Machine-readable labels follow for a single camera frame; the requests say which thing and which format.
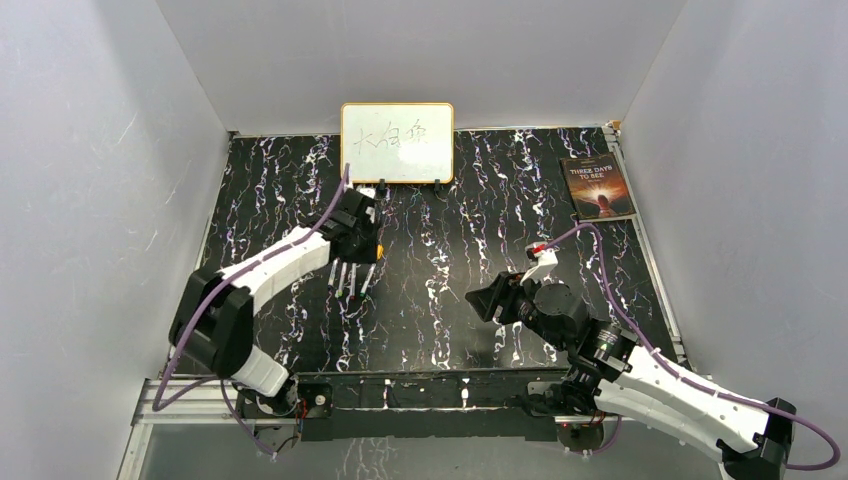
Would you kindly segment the white pen red tip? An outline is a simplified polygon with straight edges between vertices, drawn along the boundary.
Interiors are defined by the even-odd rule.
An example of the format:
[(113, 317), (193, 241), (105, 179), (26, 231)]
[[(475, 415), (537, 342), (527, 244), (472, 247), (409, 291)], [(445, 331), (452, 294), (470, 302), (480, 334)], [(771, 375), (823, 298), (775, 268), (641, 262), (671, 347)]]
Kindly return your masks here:
[(356, 297), (356, 284), (357, 284), (357, 270), (358, 264), (351, 263), (350, 266), (350, 276), (349, 276), (349, 299), (353, 300)]

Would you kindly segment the white pen green tip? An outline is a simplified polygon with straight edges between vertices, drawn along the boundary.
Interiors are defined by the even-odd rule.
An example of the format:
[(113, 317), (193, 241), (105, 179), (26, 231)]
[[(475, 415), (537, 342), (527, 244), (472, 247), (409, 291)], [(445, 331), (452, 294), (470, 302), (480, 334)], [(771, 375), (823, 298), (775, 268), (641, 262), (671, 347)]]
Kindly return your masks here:
[(342, 298), (344, 296), (345, 291), (345, 282), (347, 276), (348, 266), (346, 263), (341, 263), (340, 273), (339, 273), (339, 283), (336, 289), (336, 297)]

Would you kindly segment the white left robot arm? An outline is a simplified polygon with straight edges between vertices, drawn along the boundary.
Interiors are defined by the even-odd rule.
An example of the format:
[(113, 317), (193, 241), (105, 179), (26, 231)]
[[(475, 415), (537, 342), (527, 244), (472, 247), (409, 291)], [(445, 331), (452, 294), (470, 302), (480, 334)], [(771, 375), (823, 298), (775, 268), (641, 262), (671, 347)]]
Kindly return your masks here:
[(290, 371), (256, 345), (255, 317), (276, 295), (328, 265), (376, 263), (380, 229), (375, 189), (347, 188), (324, 214), (259, 253), (226, 268), (195, 270), (169, 331), (175, 355), (252, 390), (271, 414), (290, 414), (299, 391)]

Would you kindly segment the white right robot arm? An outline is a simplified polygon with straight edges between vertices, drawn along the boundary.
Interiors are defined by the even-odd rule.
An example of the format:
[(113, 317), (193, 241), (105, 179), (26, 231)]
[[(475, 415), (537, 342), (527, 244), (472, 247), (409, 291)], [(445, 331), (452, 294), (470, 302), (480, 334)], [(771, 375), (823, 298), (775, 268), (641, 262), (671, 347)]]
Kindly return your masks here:
[(646, 348), (633, 332), (592, 317), (565, 284), (501, 272), (465, 299), (482, 321), (520, 323), (566, 355), (569, 371), (562, 382), (529, 384), (532, 413), (629, 417), (697, 448), (733, 479), (781, 479), (786, 473), (793, 405), (779, 398), (731, 400)]

